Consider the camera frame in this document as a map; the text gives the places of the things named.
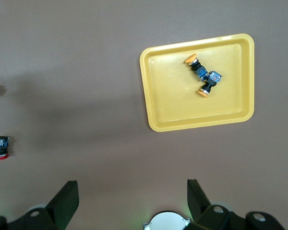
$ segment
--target yellow tray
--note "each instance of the yellow tray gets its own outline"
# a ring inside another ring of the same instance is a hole
[[[223,76],[208,98],[184,60],[197,54]],[[248,120],[254,112],[254,41],[236,34],[147,48],[140,57],[150,127],[157,132]]]

